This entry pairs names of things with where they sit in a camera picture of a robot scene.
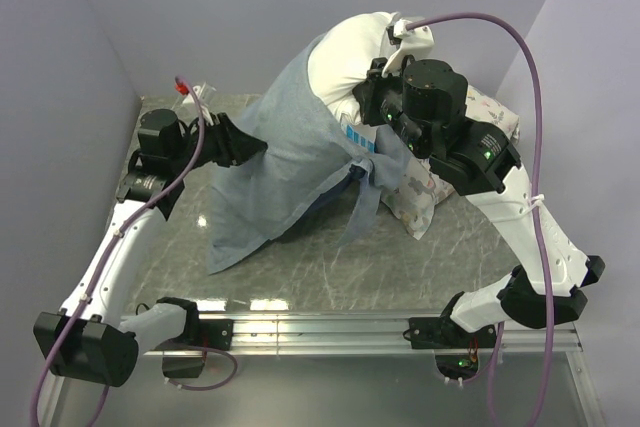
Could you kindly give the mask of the blue pillowcase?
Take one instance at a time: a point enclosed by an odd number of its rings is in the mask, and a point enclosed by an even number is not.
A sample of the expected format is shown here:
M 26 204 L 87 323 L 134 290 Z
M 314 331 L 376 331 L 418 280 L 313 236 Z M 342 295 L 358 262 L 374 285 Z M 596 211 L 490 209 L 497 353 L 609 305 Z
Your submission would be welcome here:
M 411 154 L 390 127 L 377 130 L 376 150 L 370 152 L 348 139 L 312 92 L 307 64 L 319 42 L 314 39 L 299 53 L 235 121 L 268 147 L 240 166 L 213 171 L 210 274 L 279 238 L 352 180 L 359 196 L 339 242 L 364 236 L 375 223 L 382 191 L 395 188 L 404 175 Z

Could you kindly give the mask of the white pillow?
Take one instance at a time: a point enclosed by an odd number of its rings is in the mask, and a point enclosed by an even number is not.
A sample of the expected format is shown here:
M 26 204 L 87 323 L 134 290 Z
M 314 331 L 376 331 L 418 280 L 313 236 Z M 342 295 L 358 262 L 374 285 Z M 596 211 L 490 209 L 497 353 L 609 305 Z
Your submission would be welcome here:
M 376 129 L 363 124 L 353 89 L 366 80 L 372 60 L 388 59 L 396 47 L 386 28 L 404 18 L 398 12 L 359 14 L 332 27 L 309 54 L 307 71 L 311 91 L 328 108 L 349 139 L 370 147 Z

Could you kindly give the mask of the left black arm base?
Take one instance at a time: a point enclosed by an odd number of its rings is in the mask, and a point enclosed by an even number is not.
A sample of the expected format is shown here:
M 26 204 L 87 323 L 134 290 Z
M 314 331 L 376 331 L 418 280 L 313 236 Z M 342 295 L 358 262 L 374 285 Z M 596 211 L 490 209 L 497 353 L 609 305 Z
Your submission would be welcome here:
M 229 366 L 226 378 L 217 381 L 224 384 L 238 371 L 238 361 L 230 353 L 234 321 L 230 319 L 205 320 L 199 323 L 196 333 L 170 339 L 161 345 L 162 373 L 170 381 L 195 380 L 207 367 L 216 372 Z

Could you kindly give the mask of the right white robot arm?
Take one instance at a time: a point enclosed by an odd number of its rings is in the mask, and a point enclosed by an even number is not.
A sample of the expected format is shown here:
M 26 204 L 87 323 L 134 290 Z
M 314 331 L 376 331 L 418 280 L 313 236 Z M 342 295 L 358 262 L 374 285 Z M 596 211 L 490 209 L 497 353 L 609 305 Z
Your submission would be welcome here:
M 460 347 L 505 320 L 542 329 L 576 321 L 584 287 L 600 280 L 604 261 L 563 232 L 535 193 L 519 153 L 496 125 L 466 115 L 468 82 L 440 60 L 403 59 L 392 74 L 375 58 L 353 94 L 363 122 L 388 125 L 417 159 L 478 208 L 518 259 L 505 278 L 456 295 L 441 314 L 444 341 Z

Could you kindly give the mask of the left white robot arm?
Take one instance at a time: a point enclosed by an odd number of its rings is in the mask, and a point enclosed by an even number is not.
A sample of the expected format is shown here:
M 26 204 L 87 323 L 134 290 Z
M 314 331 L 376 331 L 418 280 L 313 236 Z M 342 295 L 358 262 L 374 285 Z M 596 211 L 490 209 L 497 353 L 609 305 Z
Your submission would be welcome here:
M 170 109 L 152 110 L 142 116 L 137 137 L 112 224 L 90 266 L 59 311 L 43 312 L 35 322 L 36 341 L 53 375 L 120 387 L 137 360 L 156 347 L 201 345 L 195 302 L 164 297 L 125 320 L 126 294 L 182 194 L 187 172 L 209 163 L 240 166 L 267 149 L 224 113 L 186 124 Z

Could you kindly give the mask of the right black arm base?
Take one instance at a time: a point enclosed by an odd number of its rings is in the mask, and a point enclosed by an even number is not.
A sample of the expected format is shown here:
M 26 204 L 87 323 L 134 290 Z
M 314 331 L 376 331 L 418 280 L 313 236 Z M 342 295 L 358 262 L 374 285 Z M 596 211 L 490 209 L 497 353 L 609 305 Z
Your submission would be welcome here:
M 412 317 L 402 336 L 413 350 L 433 350 L 438 373 L 462 385 L 481 373 L 480 351 L 495 347 L 497 329 L 468 333 L 446 317 Z

